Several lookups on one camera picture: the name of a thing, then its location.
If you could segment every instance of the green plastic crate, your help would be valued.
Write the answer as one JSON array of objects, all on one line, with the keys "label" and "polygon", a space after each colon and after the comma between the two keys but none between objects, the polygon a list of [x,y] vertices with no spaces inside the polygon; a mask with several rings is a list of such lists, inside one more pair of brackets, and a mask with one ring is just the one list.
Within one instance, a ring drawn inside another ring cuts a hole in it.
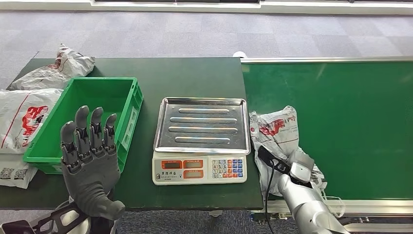
[{"label": "green plastic crate", "polygon": [[142,101],[142,92],[136,78],[73,78],[33,139],[23,160],[46,174],[61,174],[61,127],[75,119],[80,106],[89,106],[88,122],[92,111],[101,106],[104,110],[102,124],[109,115],[117,114],[115,142],[119,169],[122,172]]}]

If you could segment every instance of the stainless steel tray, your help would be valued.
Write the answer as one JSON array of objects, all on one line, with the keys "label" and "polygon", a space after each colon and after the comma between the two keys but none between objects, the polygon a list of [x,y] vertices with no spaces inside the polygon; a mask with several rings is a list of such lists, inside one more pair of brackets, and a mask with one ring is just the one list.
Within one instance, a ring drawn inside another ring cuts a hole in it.
[{"label": "stainless steel tray", "polygon": [[164,98],[153,148],[156,152],[249,154],[246,101]]}]

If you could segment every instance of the weighing scale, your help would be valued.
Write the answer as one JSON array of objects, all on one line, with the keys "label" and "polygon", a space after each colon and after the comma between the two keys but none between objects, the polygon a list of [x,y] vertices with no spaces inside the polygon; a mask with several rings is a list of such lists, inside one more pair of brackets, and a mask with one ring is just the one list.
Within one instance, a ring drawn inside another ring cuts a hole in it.
[{"label": "weighing scale", "polygon": [[153,149],[156,185],[245,182],[251,151],[246,101],[164,98]]}]

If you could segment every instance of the plastic package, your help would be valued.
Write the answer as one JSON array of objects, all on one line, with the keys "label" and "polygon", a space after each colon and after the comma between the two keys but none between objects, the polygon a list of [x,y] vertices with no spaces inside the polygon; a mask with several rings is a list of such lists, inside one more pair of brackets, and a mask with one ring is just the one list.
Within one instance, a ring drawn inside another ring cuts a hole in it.
[{"label": "plastic package", "polygon": [[[258,158],[259,147],[264,146],[282,159],[287,159],[292,154],[305,154],[305,152],[299,147],[297,112],[293,107],[286,106],[283,110],[265,115],[259,115],[253,111],[249,115],[251,139],[255,149],[255,164],[260,172],[261,192],[265,197],[272,169]],[[269,193],[281,196],[277,187],[280,176],[280,172],[274,172]],[[327,186],[323,173],[316,165],[314,165],[310,181],[320,191],[324,191]]]},{"label": "plastic package", "polygon": [[63,90],[0,90],[0,154],[23,154]]},{"label": "plastic package", "polygon": [[37,171],[23,155],[0,154],[0,185],[27,189]]},{"label": "plastic package", "polygon": [[64,89],[73,77],[85,77],[94,68],[94,57],[80,53],[60,44],[54,64],[37,68],[14,81],[10,90]]}]

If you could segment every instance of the green table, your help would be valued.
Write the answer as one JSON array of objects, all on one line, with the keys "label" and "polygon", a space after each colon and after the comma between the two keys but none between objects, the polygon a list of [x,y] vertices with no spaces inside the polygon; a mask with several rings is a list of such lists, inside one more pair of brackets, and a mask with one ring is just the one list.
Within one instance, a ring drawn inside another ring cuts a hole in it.
[{"label": "green table", "polygon": [[[32,59],[18,78],[53,62],[53,59]],[[98,58],[89,76],[136,77],[144,95],[127,163],[114,193],[115,199],[129,210],[262,209],[253,155],[247,157],[245,183],[156,186],[151,178],[152,146],[161,100],[164,97],[245,99],[239,58]],[[54,208],[68,197],[62,176],[42,172],[38,172],[27,190],[0,187],[0,194],[3,209]]]}]

